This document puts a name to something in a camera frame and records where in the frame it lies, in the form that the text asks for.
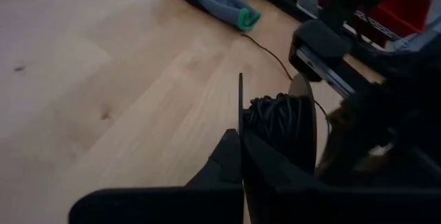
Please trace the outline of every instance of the black plastic part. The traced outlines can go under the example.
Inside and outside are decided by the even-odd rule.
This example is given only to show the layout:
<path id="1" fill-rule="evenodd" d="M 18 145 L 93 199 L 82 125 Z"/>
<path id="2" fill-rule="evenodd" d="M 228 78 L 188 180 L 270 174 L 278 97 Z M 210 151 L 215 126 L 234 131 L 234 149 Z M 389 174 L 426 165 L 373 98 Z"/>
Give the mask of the black plastic part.
<path id="1" fill-rule="evenodd" d="M 227 130 L 184 187 L 100 190 L 72 207 L 69 223 L 242 223 L 240 141 Z"/>
<path id="2" fill-rule="evenodd" d="M 243 138 L 243 74 L 239 73 L 239 92 L 238 92 L 238 103 L 239 103 L 239 116 L 238 116 L 238 131 L 239 138 L 242 141 Z"/>
<path id="3" fill-rule="evenodd" d="M 322 78 L 312 69 L 311 65 L 306 64 L 302 59 L 298 58 L 296 47 L 296 32 L 293 33 L 293 37 L 291 40 L 291 47 L 289 49 L 289 58 L 288 61 L 291 63 L 294 68 L 299 71 L 304 77 L 308 79 L 310 82 L 320 82 Z"/>
<path id="4" fill-rule="evenodd" d="M 291 81 L 288 91 L 289 96 L 298 97 L 301 109 L 297 112 L 298 138 L 289 144 L 287 154 L 289 160 L 304 172 L 314 175 L 317 154 L 317 118 L 314 96 L 310 82 L 297 74 Z"/>
<path id="5" fill-rule="evenodd" d="M 321 20 L 303 23 L 294 32 L 293 40 L 295 48 L 307 46 L 330 68 L 342 63 L 350 49 L 350 45 Z"/>
<path id="6" fill-rule="evenodd" d="M 366 80 L 346 61 L 333 68 L 334 72 L 348 83 L 356 92 L 362 92 L 369 88 L 370 82 Z"/>
<path id="7" fill-rule="evenodd" d="M 352 0 L 329 0 L 320 11 L 319 19 L 337 34 L 346 32 L 344 23 L 353 16 L 357 10 L 355 1 Z"/>
<path id="8" fill-rule="evenodd" d="M 253 224 L 441 221 L 441 190 L 434 185 L 332 187 L 291 164 L 252 133 L 245 132 L 243 147 L 244 187 Z"/>
<path id="9" fill-rule="evenodd" d="M 305 22 L 312 19 L 309 15 L 305 14 L 302 10 L 296 7 L 297 0 L 268 1 L 300 22 Z M 423 49 L 421 49 L 421 51 L 417 53 L 405 52 L 403 54 L 381 52 L 373 48 L 368 43 L 359 42 L 357 36 L 347 30 L 343 30 L 343 35 L 351 44 L 350 54 L 385 78 L 393 77 L 399 67 L 405 66 L 406 64 L 418 59 L 421 54 L 427 54 L 426 51 L 430 51 L 431 54 L 439 54 L 441 50 L 441 37 L 427 44 Z M 307 73 L 307 76 L 308 79 L 311 79 L 312 81 L 319 81 L 317 80 L 317 77 L 315 77 L 316 75 L 314 75 L 314 72 Z"/>

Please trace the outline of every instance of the coiled black cable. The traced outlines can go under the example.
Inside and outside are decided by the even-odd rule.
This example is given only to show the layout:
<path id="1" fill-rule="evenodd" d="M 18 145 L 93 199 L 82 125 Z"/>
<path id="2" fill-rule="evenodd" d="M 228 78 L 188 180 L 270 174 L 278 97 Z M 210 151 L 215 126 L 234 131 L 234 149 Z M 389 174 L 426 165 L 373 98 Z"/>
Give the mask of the coiled black cable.
<path id="1" fill-rule="evenodd" d="M 244 126 L 254 131 L 262 140 L 284 152 L 293 141 L 298 140 L 302 118 L 302 101 L 298 97 L 279 93 L 251 100 L 244 111 Z"/>
<path id="2" fill-rule="evenodd" d="M 254 44 L 256 44 L 259 48 L 262 48 L 263 50 L 265 50 L 265 51 L 267 51 L 268 53 L 270 53 L 270 55 L 272 55 L 272 56 L 277 60 L 277 62 L 279 62 L 279 64 L 282 66 L 282 68 L 283 68 L 283 70 L 285 71 L 286 75 L 288 76 L 289 80 L 292 81 L 292 77 L 291 77 L 291 75 L 288 73 L 288 70 L 287 70 L 286 67 L 283 65 L 282 61 L 281 61 L 281 60 L 280 60 L 280 59 L 279 59 L 279 58 L 278 58 L 273 52 L 271 52 L 271 51 L 268 50 L 267 48 L 263 47 L 261 44 L 259 44 L 257 41 L 255 41 L 253 38 L 251 38 L 251 37 L 248 36 L 247 34 L 242 34 L 242 36 L 248 38 L 250 41 L 252 41 Z M 292 112 L 292 111 L 293 111 L 292 108 L 290 108 L 289 111 L 285 111 L 285 110 L 286 110 L 285 108 L 278 109 L 277 106 L 280 104 L 280 102 L 283 102 L 283 101 L 287 101 L 287 102 L 288 102 L 288 103 L 287 103 L 288 106 L 293 106 L 294 101 L 295 101 L 295 100 L 294 100 L 295 98 L 291 97 L 291 100 L 288 100 L 288 98 L 289 98 L 288 95 L 286 95 L 286 94 L 282 94 L 282 95 L 283 95 L 283 97 L 281 97 L 280 94 L 279 94 L 279 95 L 276 97 L 276 99 L 273 99 L 273 100 L 275 100 L 274 102 L 273 102 L 273 100 L 271 100 L 271 97 L 269 97 L 269 96 L 265 96 L 265 97 L 263 97 L 262 100 L 254 99 L 254 100 L 252 100 L 252 106 L 250 107 L 250 110 L 256 110 L 256 111 L 260 111 L 260 112 L 266 112 L 266 111 L 268 111 L 268 110 L 275 110 L 277 113 L 281 113 L 281 112 L 283 112 L 283 115 L 282 115 L 282 116 L 283 116 L 283 119 L 280 119 L 280 117 L 279 117 L 278 115 L 276 115 L 276 117 L 278 118 L 278 122 L 279 122 L 279 121 L 281 122 L 282 120 L 285 120 L 285 121 L 286 121 L 287 116 L 292 116 L 292 114 L 293 114 L 293 112 Z M 328 121 L 328 116 L 327 116 L 327 114 L 326 114 L 326 111 L 325 111 L 325 109 L 321 106 L 321 104 L 319 104 L 319 102 L 317 102 L 316 100 L 314 100 L 314 102 L 315 102 L 316 105 L 320 108 L 320 110 L 322 111 L 323 115 L 325 116 L 325 120 L 326 120 L 326 122 L 327 122 L 327 135 L 329 136 L 329 133 L 331 132 L 331 124 L 330 124 L 329 121 Z M 263 108 L 263 107 L 267 107 L 270 103 L 274 104 L 274 106 L 273 106 L 272 108 L 270 108 L 270 109 Z M 274 114 L 268 113 L 267 116 L 274 117 Z M 256 121 L 255 118 L 256 118 L 256 117 L 253 116 L 253 118 L 251 118 L 250 121 L 251 121 L 251 122 Z M 267 121 L 267 120 L 270 120 L 270 119 L 268 119 L 268 118 L 266 118 L 266 119 L 261 118 L 261 120 L 262 120 L 262 121 Z M 296 120 L 293 120 L 293 119 L 287 119 L 287 120 L 288 120 L 288 121 L 297 121 L 297 126 L 298 126 L 298 124 L 299 124 L 298 120 L 300 120 L 300 118 L 298 117 Z M 261 125 L 263 125 L 263 126 L 261 126 L 261 128 L 267 128 L 267 127 L 266 127 L 266 124 L 261 124 Z M 265 137 L 270 136 L 271 132 L 267 132 L 267 131 L 269 131 L 269 130 L 266 130 L 266 129 L 265 129 L 264 131 L 265 131 L 265 134 L 264 134 Z M 291 132 L 292 132 L 292 130 L 283 130 L 283 131 L 284 131 L 284 132 L 281 133 L 283 136 L 287 136 L 287 134 L 291 135 Z"/>

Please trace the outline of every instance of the wood grain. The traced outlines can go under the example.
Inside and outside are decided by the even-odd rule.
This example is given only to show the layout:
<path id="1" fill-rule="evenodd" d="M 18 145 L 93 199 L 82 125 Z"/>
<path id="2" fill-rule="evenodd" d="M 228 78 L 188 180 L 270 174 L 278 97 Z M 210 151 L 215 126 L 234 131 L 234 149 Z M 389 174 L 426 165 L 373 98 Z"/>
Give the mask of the wood grain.
<path id="1" fill-rule="evenodd" d="M 264 0 L 249 33 L 288 66 L 299 23 Z M 0 0 L 2 223 L 65 223 L 104 187 L 183 185 L 245 99 L 286 92 L 267 53 L 183 0 Z M 340 98 L 314 93 L 326 110 Z M 325 121 L 318 113 L 319 152 Z"/>

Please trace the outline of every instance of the gray fabric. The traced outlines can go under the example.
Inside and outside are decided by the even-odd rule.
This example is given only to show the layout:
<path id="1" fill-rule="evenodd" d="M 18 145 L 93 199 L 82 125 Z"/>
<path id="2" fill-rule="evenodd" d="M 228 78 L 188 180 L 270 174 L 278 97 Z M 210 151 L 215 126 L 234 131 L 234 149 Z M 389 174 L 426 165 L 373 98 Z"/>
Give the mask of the gray fabric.
<path id="1" fill-rule="evenodd" d="M 243 0 L 198 0 L 199 3 L 212 15 L 220 20 L 240 28 L 242 31 L 252 29 L 253 21 L 243 21 L 240 18 L 247 17 L 245 20 L 254 20 L 260 17 L 260 13 L 255 11 Z"/>

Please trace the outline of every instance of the black machine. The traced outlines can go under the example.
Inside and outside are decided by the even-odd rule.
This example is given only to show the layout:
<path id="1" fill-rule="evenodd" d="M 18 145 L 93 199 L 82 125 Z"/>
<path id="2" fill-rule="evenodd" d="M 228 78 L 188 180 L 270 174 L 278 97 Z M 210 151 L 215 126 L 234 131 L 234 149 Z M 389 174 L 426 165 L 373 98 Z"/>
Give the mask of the black machine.
<path id="1" fill-rule="evenodd" d="M 342 59 L 351 49 L 342 34 L 345 20 L 360 6 L 381 1 L 331 0 L 319 19 L 295 31 L 289 61 L 300 74 L 288 94 L 267 104 L 271 112 L 261 111 L 270 102 L 265 98 L 254 101 L 255 109 L 243 109 L 240 76 L 238 128 L 225 132 L 186 186 L 94 192 L 72 207 L 69 222 L 242 223 L 245 197 L 252 223 L 441 222 L 441 53 L 425 53 L 381 84 L 368 82 Z M 344 100 L 328 116 L 331 131 L 316 166 L 309 82 L 321 80 Z M 287 140 L 262 124 L 274 120 L 279 105 L 296 110 L 277 119 L 283 132 L 293 134 Z M 389 149 L 373 156 L 375 147 Z"/>
<path id="2" fill-rule="evenodd" d="M 293 18 L 305 22 L 311 20 L 312 17 L 309 16 L 304 10 L 296 7 L 298 0 L 268 0 L 275 6 L 291 15 Z M 362 10 L 366 12 L 371 7 L 375 6 L 372 1 L 358 2 Z M 430 42 L 428 42 L 424 47 L 422 47 L 418 52 L 410 51 L 395 51 L 395 52 L 385 52 L 374 48 L 370 43 L 360 40 L 358 35 L 354 35 L 348 30 L 344 30 L 342 36 L 345 40 L 350 42 L 351 49 L 350 54 L 357 58 L 357 60 L 363 62 L 365 65 L 369 66 L 371 69 L 375 70 L 382 76 L 389 78 L 396 74 L 398 68 L 406 65 L 408 63 L 413 63 L 413 61 L 420 60 L 421 57 L 425 57 L 428 54 L 432 54 L 435 51 L 439 51 L 441 46 L 441 36 L 438 35 Z"/>

